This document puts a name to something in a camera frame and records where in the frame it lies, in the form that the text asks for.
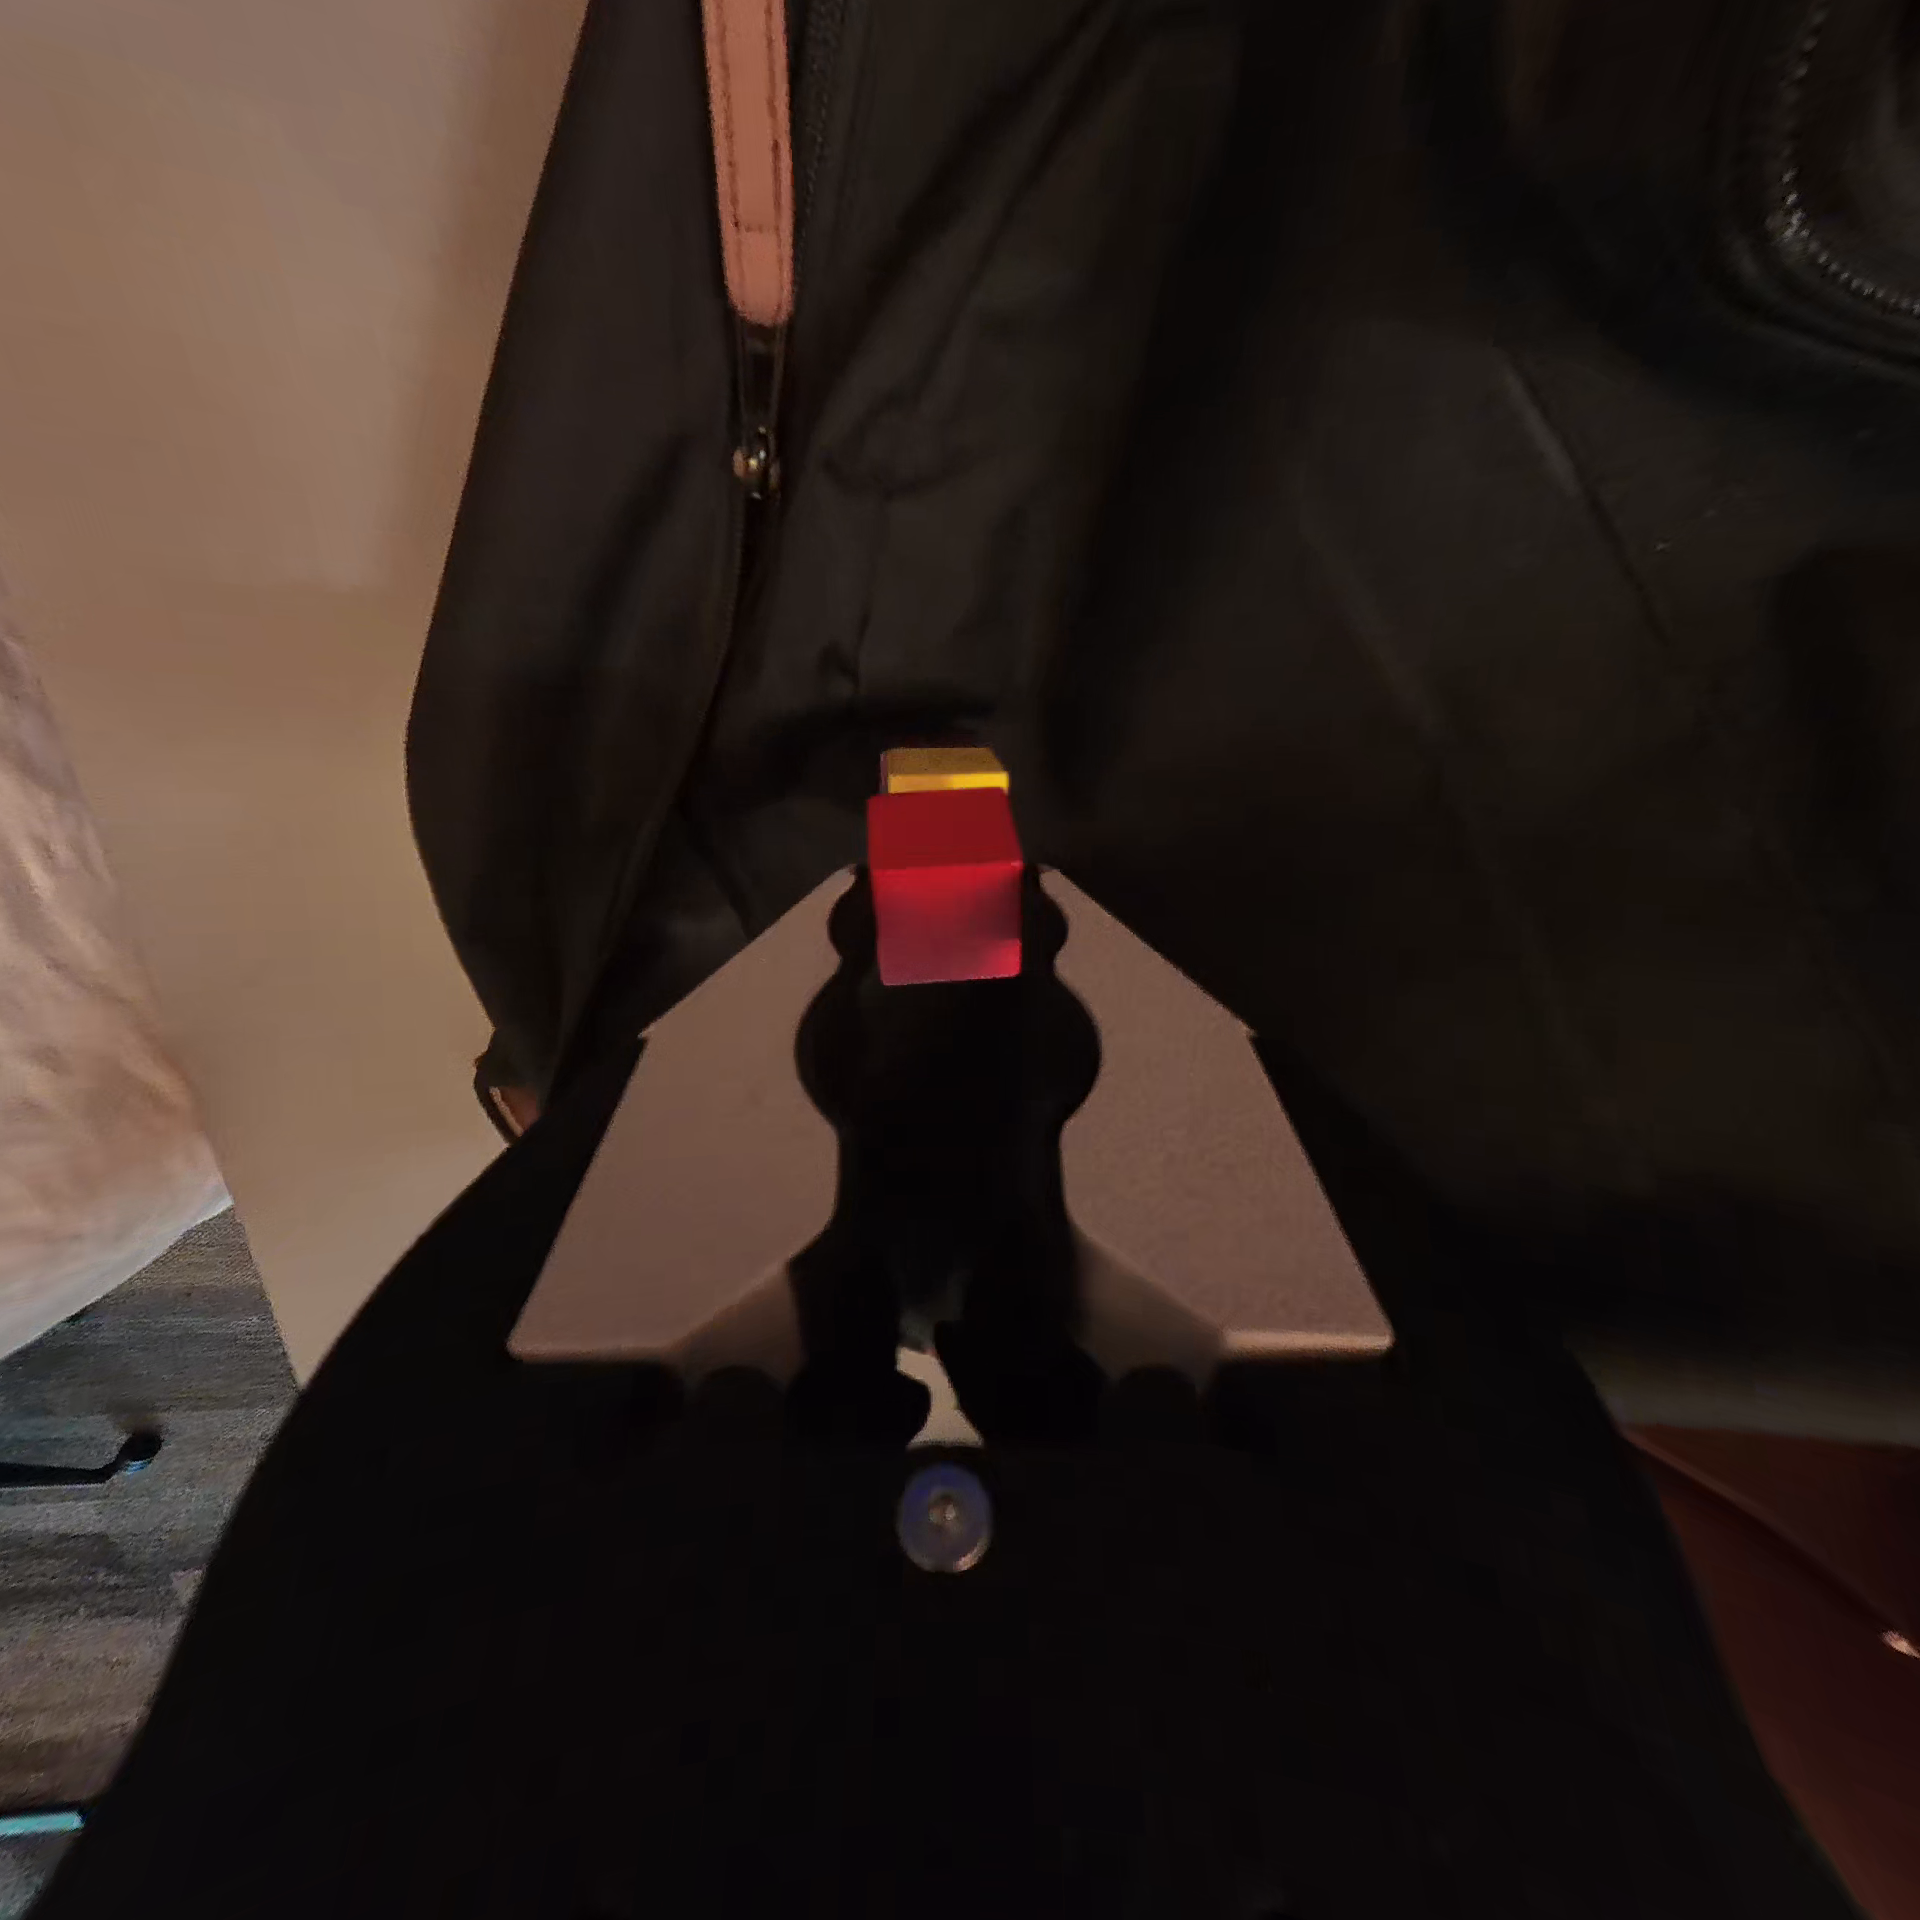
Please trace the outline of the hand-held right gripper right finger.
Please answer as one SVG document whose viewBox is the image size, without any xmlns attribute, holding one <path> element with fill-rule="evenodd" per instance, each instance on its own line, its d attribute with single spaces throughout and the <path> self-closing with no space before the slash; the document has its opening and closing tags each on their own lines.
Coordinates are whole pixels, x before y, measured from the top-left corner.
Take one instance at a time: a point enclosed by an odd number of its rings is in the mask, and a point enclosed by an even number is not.
<svg viewBox="0 0 1920 1920">
<path fill-rule="evenodd" d="M 1103 1375 L 1382 1358 L 1391 1326 L 1250 1029 L 1068 877 L 1038 887 L 1098 1043 L 1059 1137 L 1079 1346 Z"/>
</svg>

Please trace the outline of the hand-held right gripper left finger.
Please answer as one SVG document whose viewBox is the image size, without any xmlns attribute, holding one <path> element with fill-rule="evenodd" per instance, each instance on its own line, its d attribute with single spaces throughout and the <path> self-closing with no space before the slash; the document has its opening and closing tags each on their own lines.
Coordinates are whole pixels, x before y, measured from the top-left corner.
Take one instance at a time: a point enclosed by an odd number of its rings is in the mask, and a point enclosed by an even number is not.
<svg viewBox="0 0 1920 1920">
<path fill-rule="evenodd" d="M 839 1147 L 799 1029 L 841 965 L 832 873 L 662 1014 L 510 1333 L 522 1365 L 796 1375 L 789 1268 L 828 1231 Z"/>
</svg>

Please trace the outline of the red cube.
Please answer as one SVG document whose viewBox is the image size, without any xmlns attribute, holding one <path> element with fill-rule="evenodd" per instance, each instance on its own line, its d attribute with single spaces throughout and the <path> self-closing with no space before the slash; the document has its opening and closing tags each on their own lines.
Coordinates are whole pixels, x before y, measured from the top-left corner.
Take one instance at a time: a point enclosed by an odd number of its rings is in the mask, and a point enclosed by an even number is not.
<svg viewBox="0 0 1920 1920">
<path fill-rule="evenodd" d="M 865 821 L 879 982 L 902 991 L 1016 979 L 1026 858 L 1007 788 L 882 792 Z"/>
</svg>

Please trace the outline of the yellow cube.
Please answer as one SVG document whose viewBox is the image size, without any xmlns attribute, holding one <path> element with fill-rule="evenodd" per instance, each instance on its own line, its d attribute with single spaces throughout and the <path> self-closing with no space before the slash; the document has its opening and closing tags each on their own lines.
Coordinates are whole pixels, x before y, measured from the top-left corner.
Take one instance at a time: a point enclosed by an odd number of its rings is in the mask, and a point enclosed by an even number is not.
<svg viewBox="0 0 1920 1920">
<path fill-rule="evenodd" d="M 1011 781 L 997 757 L 978 745 L 922 745 L 888 748 L 879 757 L 877 791 L 886 798 L 933 795 L 1010 795 Z"/>
</svg>

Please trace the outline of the black jacket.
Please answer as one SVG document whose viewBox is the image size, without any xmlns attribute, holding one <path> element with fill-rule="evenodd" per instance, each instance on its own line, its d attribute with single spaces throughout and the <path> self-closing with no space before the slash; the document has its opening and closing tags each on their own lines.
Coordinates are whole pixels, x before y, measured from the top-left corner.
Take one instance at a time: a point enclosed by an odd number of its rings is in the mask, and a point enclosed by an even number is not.
<svg viewBox="0 0 1920 1920">
<path fill-rule="evenodd" d="M 588 5 L 406 745 L 546 1101 L 891 742 L 1594 1313 L 1915 1340 L 1915 383 L 1722 249 L 1738 5 Z"/>
</svg>

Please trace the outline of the white fluffy cloth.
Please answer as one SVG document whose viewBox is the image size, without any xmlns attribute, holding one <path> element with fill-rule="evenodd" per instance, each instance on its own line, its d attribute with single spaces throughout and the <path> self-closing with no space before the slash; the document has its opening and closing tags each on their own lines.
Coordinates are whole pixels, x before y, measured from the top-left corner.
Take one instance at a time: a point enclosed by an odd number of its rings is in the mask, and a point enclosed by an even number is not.
<svg viewBox="0 0 1920 1920">
<path fill-rule="evenodd" d="M 230 1208 L 36 663 L 1 629 L 1 1355 Z"/>
</svg>

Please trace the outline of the brown wooden panel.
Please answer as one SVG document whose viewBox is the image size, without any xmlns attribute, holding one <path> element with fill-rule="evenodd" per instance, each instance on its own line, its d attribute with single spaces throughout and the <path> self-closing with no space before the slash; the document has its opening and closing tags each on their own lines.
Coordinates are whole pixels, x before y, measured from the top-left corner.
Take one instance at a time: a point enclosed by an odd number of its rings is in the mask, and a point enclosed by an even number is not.
<svg viewBox="0 0 1920 1920">
<path fill-rule="evenodd" d="M 1857 1907 L 1917 1915 L 1917 1452 L 1630 1427 L 1763 1762 Z"/>
</svg>

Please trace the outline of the black leather bag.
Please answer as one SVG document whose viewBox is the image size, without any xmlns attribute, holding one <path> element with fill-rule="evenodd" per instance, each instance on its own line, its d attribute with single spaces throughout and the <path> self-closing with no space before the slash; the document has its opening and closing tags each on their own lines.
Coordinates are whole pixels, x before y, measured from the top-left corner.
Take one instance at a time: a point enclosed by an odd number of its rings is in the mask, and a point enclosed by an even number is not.
<svg viewBox="0 0 1920 1920">
<path fill-rule="evenodd" d="M 1734 8 L 1724 260 L 1763 324 L 1915 383 L 1917 7 Z"/>
</svg>

